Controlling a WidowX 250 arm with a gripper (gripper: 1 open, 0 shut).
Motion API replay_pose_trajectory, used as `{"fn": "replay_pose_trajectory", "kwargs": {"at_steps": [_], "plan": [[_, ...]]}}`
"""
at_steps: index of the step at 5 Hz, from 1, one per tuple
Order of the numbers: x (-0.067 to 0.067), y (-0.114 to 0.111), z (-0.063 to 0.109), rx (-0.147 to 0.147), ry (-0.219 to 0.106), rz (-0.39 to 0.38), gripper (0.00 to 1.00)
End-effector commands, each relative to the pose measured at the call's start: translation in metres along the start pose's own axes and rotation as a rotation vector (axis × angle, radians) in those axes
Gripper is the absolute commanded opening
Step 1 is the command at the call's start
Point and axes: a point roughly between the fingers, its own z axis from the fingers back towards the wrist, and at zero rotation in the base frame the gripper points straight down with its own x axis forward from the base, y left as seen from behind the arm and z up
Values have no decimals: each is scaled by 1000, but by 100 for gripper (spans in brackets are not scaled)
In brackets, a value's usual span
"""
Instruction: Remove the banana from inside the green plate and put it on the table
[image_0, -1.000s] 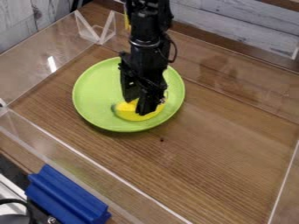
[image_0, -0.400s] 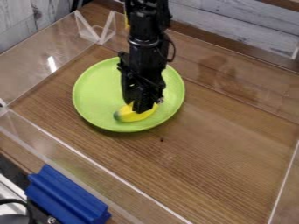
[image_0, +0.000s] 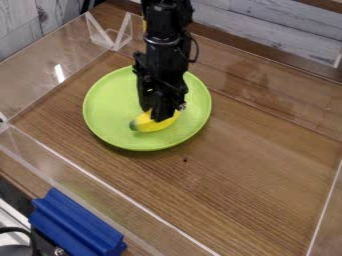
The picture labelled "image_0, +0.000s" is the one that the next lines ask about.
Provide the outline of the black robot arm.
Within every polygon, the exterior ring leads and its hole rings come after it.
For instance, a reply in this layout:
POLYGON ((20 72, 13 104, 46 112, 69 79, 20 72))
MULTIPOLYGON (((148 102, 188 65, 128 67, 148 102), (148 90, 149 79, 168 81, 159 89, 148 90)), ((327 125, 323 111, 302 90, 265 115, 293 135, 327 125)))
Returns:
POLYGON ((133 53, 133 73, 137 77, 137 97, 143 111, 161 122, 185 105, 188 87, 183 76, 191 58, 191 44, 196 44, 187 26, 192 23, 191 0, 141 0, 145 30, 145 52, 133 53))

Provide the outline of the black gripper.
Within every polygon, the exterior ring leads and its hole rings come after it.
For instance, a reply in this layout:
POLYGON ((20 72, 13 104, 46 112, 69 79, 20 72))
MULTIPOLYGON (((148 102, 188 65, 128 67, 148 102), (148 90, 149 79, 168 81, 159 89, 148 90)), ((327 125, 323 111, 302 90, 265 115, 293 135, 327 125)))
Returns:
POLYGON ((145 36, 144 43, 145 52, 133 53, 139 105, 143 111, 152 108, 151 119, 161 122, 184 109, 192 37, 145 36))

